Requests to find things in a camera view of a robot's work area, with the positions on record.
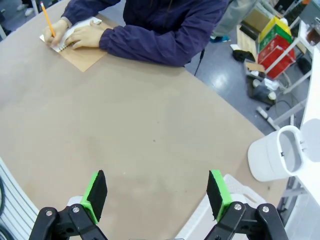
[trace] spiral binding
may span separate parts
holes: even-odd
[[[101,23],[102,23],[102,21],[100,20],[100,21],[97,21],[95,24],[96,24],[96,25],[100,25]],[[73,44],[74,44],[74,43],[71,42],[71,43],[69,43],[68,45],[63,45],[63,46],[59,47],[60,52],[62,52],[63,50],[65,50],[67,47],[72,46]]]

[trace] container lid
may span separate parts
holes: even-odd
[[[312,162],[320,163],[320,119],[313,118],[300,127],[305,140],[302,143],[305,153]]]

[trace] green box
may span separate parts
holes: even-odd
[[[271,30],[267,33],[267,35],[264,37],[264,39],[259,44],[259,53],[265,48],[265,46],[268,45],[275,37],[276,35],[280,35],[284,39],[286,39],[290,44],[292,44],[292,37],[285,32],[280,26],[275,24]]]

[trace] red box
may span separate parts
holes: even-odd
[[[277,35],[269,44],[259,53],[258,63],[263,65],[265,69],[268,69],[272,63],[277,60],[278,57],[290,46],[285,38]],[[285,71],[292,63],[296,61],[295,50],[291,49],[287,56],[273,67],[273,69],[267,73],[267,75],[275,79],[283,71]]]
[[[270,53],[267,55],[263,61],[259,62],[265,69],[271,66],[275,60],[284,53],[284,49],[279,46],[276,46]],[[286,56],[284,56],[277,65],[275,65],[268,73],[267,76],[276,79],[283,71],[285,71],[291,64],[296,61],[295,51],[292,49]]]

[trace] screw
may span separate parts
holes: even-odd
[[[47,215],[48,217],[52,215],[52,211],[48,210],[46,211],[45,215]]]
[[[77,212],[79,212],[79,208],[77,207],[77,206],[75,206],[73,209],[72,209],[72,212],[74,212],[74,213],[77,213]]]
[[[235,210],[241,210],[242,206],[239,203],[237,203],[236,205],[234,205],[234,209]]]
[[[267,206],[264,206],[264,207],[262,208],[262,211],[264,211],[265,213],[267,213],[267,212],[269,212],[269,208],[268,208]]]

